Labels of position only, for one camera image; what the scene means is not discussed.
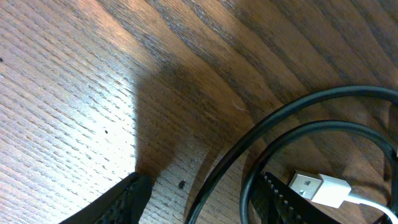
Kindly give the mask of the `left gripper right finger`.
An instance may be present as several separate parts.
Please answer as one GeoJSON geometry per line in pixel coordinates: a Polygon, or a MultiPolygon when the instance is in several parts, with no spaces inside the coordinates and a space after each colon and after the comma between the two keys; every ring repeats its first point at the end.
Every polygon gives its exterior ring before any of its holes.
{"type": "Polygon", "coordinates": [[[250,201],[262,224],[339,224],[270,172],[256,177],[250,201]]]}

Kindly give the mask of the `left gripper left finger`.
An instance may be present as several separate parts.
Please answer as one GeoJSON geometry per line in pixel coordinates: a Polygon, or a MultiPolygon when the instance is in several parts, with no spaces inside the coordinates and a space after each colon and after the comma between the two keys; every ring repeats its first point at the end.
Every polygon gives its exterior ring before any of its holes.
{"type": "Polygon", "coordinates": [[[138,223],[152,188],[150,176],[133,172],[63,223],[138,223]]]}

